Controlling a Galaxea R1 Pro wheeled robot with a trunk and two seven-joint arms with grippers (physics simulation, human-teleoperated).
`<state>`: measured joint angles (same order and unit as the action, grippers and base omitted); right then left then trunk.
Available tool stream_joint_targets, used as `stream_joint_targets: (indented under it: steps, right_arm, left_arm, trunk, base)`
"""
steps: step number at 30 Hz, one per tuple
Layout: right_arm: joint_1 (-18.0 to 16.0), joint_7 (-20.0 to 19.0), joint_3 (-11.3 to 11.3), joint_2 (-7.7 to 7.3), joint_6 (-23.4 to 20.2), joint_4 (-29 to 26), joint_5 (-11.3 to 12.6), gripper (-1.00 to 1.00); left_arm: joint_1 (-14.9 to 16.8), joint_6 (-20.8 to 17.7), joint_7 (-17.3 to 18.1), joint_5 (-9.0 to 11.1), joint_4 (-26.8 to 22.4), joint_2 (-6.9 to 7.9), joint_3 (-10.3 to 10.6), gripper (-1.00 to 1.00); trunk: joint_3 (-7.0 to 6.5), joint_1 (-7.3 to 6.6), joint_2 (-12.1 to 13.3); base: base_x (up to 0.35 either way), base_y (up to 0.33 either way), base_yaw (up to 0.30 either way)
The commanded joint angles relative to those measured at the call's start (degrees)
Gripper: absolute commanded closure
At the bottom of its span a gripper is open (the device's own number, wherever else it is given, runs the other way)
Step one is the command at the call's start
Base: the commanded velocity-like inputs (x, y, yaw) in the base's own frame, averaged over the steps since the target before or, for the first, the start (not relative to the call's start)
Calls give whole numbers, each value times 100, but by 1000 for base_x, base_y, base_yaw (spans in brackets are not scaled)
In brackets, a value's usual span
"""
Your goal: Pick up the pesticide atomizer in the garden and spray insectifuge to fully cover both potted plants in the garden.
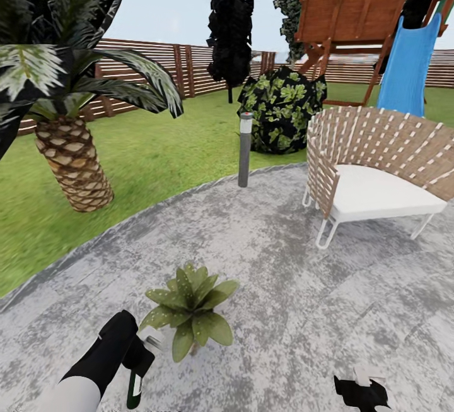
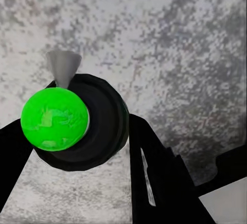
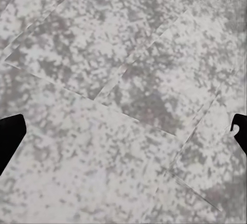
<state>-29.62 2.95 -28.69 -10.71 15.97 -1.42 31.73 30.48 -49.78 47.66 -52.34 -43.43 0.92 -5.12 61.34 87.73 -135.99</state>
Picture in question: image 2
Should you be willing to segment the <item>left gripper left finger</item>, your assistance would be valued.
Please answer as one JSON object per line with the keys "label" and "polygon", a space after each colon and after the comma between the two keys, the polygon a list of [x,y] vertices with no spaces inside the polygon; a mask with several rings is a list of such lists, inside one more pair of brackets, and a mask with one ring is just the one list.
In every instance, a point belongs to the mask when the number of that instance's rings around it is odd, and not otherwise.
{"label": "left gripper left finger", "polygon": [[20,118],[0,129],[0,213],[32,150]]}

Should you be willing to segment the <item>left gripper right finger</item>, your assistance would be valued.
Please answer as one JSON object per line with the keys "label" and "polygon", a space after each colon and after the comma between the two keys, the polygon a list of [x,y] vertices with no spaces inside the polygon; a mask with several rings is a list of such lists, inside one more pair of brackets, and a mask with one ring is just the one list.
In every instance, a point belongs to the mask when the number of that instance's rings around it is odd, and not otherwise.
{"label": "left gripper right finger", "polygon": [[[216,224],[150,124],[129,114],[133,224]],[[161,206],[149,203],[143,149]]]}

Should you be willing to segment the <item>insectifuge atomizer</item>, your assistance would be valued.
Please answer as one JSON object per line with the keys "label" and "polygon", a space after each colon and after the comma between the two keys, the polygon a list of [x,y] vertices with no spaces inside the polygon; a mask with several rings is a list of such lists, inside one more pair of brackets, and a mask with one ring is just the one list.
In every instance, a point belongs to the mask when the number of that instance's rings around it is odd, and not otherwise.
{"label": "insectifuge atomizer", "polygon": [[46,53],[54,77],[21,112],[21,127],[38,156],[54,168],[86,171],[104,164],[129,142],[129,110],[121,95],[91,74],[70,50]]}

